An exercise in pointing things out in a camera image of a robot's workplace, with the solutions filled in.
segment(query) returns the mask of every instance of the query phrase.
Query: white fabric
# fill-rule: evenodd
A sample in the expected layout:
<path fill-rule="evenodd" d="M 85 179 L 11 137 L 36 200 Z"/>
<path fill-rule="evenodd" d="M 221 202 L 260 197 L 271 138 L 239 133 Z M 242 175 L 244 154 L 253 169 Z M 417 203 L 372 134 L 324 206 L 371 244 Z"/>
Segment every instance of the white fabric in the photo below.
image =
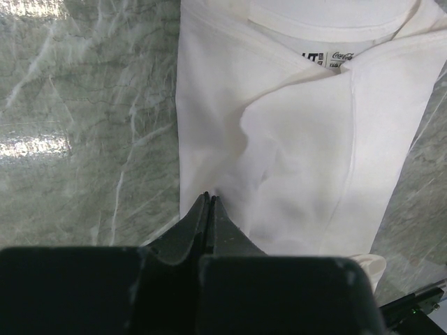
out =
<path fill-rule="evenodd" d="M 369 253 L 447 58 L 433 0 L 322 2 L 182 1 L 181 216 L 211 191 L 271 254 Z"/>
<path fill-rule="evenodd" d="M 356 255 L 351 257 L 355 260 L 363 271 L 368 275 L 369 282 L 371 283 L 372 292 L 376 292 L 377 284 L 386 269 L 386 260 L 379 255 Z"/>

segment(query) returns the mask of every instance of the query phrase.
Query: folded t-shirt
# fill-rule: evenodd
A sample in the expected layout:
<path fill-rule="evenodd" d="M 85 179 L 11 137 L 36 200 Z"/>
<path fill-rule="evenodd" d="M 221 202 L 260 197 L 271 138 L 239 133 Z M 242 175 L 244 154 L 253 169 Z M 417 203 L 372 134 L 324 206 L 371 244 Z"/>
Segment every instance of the folded t-shirt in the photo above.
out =
<path fill-rule="evenodd" d="M 270 254 L 369 253 L 436 78 L 433 0 L 182 0 L 180 213 Z"/>

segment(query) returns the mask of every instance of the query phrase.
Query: clothing label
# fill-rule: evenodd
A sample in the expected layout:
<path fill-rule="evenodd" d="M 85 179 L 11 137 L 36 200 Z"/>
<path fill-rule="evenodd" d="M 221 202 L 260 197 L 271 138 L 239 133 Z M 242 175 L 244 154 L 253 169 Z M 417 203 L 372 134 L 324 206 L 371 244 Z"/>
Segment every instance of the clothing label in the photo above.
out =
<path fill-rule="evenodd" d="M 303 52 L 302 56 L 314 61 L 325 68 L 339 68 L 345 61 L 354 57 L 354 53 L 347 52 Z"/>

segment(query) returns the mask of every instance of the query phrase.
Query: marble surface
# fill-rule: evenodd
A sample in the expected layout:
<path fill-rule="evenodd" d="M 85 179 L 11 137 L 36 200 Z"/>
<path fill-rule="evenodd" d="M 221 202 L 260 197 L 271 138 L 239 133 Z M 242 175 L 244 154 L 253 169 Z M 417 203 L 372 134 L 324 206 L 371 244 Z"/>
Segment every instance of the marble surface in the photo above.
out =
<path fill-rule="evenodd" d="M 179 0 L 0 1 L 0 246 L 139 245 L 177 222 L 178 33 Z M 446 71 L 373 245 L 379 303 L 447 277 Z"/>

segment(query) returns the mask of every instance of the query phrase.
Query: table surface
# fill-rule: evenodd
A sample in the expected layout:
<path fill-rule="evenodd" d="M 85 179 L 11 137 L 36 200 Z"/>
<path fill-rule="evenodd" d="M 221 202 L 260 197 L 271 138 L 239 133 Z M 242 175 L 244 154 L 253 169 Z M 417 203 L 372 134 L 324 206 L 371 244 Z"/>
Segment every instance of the table surface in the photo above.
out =
<path fill-rule="evenodd" d="M 140 245 L 177 222 L 178 32 L 179 0 L 0 3 L 0 245 Z M 446 70 L 372 248 L 379 303 L 447 277 Z"/>

